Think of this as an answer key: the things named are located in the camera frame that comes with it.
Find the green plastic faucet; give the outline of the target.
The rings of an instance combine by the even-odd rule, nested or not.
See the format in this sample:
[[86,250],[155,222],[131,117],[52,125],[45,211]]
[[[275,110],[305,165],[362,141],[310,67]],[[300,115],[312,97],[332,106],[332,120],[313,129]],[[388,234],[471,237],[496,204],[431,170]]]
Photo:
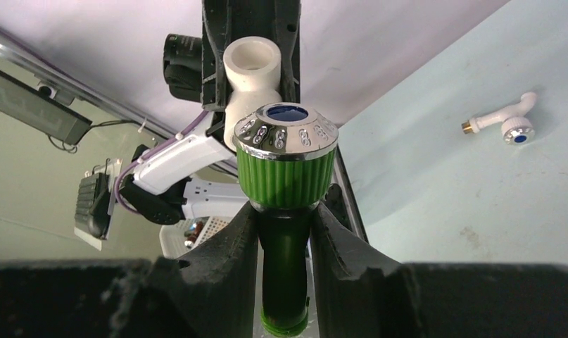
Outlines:
[[295,337],[308,324],[309,218],[332,181],[337,126],[315,109],[267,104],[234,128],[239,184],[258,213],[263,327]]

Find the white elbow fitting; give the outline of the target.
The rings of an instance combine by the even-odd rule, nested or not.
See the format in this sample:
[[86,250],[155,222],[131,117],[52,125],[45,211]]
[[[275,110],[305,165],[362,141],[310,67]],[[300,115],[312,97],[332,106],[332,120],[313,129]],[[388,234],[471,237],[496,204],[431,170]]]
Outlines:
[[261,106],[282,100],[279,93],[282,55],[271,40],[250,36],[232,42],[222,60],[232,88],[225,108],[224,142],[235,151],[235,125]]

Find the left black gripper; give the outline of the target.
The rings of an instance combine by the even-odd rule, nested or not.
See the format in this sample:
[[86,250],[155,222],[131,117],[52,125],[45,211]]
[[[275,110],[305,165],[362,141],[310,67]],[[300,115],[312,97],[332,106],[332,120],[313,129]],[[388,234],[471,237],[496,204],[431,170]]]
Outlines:
[[[300,1],[274,1],[273,33],[282,56],[280,89],[285,102],[300,102],[298,65],[294,63],[300,16]],[[163,77],[173,97],[201,102],[207,111],[222,111],[228,93],[223,54],[232,32],[229,2],[202,1],[202,23],[202,39],[177,34],[166,37]]]

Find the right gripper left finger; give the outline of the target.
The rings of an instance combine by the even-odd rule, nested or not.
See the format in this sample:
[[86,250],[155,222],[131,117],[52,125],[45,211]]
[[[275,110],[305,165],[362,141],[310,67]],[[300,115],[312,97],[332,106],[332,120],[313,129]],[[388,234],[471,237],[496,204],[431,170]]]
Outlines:
[[158,259],[151,289],[160,296],[160,337],[251,337],[258,262],[257,213],[244,204],[232,221],[180,265]]

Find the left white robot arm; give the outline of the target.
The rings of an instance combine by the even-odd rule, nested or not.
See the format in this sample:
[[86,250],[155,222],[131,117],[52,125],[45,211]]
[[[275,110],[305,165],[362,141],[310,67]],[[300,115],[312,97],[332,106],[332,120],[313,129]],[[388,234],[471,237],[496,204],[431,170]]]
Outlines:
[[170,34],[163,77],[171,95],[200,103],[193,122],[161,145],[138,150],[116,178],[119,204],[159,225],[213,215],[196,205],[192,175],[235,163],[234,126],[267,104],[299,102],[299,1],[204,1],[202,35]]

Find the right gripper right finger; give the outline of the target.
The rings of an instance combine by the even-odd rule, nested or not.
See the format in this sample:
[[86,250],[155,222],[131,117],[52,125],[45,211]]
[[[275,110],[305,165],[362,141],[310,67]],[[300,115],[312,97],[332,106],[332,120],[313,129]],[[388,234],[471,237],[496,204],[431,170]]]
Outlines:
[[310,246],[321,337],[384,337],[384,280],[400,263],[346,229],[320,203]]

